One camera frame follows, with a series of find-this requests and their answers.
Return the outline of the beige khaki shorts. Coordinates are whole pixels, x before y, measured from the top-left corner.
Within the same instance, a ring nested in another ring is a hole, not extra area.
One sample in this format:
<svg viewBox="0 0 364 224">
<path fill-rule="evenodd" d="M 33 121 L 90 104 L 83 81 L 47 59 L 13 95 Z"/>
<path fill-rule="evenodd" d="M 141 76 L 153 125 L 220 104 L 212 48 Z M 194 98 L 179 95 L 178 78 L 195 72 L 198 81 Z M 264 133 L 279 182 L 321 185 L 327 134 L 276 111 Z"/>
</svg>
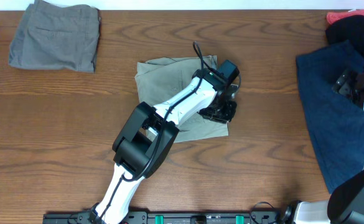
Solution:
<svg viewBox="0 0 364 224">
<path fill-rule="evenodd" d="M 135 81 L 140 102 L 150 106 L 162 103 L 182 91 L 200 68 L 197 57 L 162 57 L 137 63 Z M 198 113 L 179 126 L 175 142 L 228 136 L 228 126 L 204 119 Z"/>
</svg>

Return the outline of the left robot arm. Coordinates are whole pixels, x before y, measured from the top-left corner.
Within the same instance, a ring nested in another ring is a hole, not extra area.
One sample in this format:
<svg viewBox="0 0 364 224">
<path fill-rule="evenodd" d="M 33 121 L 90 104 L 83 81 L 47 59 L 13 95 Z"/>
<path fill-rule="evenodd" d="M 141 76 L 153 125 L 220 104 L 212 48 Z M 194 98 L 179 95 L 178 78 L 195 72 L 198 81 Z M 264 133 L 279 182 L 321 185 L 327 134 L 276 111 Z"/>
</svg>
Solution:
<svg viewBox="0 0 364 224">
<path fill-rule="evenodd" d="M 240 75 L 229 60 L 218 68 L 200 62 L 190 84 L 167 101 L 155 106 L 142 102 L 135 107 L 113 143 L 114 174 L 103 200 L 90 212 L 90 223 L 121 223 L 140 183 L 164 162 L 179 125 L 199 114 L 203 119 L 226 124 L 236 103 L 231 85 Z"/>
</svg>

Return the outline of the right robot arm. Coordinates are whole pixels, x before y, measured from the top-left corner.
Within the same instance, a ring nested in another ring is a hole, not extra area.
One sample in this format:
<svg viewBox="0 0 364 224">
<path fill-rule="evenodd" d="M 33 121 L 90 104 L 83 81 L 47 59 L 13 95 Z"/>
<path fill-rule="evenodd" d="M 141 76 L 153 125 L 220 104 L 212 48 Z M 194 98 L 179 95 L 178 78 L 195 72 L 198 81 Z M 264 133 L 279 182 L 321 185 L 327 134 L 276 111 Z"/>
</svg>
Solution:
<svg viewBox="0 0 364 224">
<path fill-rule="evenodd" d="M 331 196 L 293 202 L 281 223 L 364 223 L 364 58 L 343 41 L 296 63 L 309 136 Z"/>
</svg>

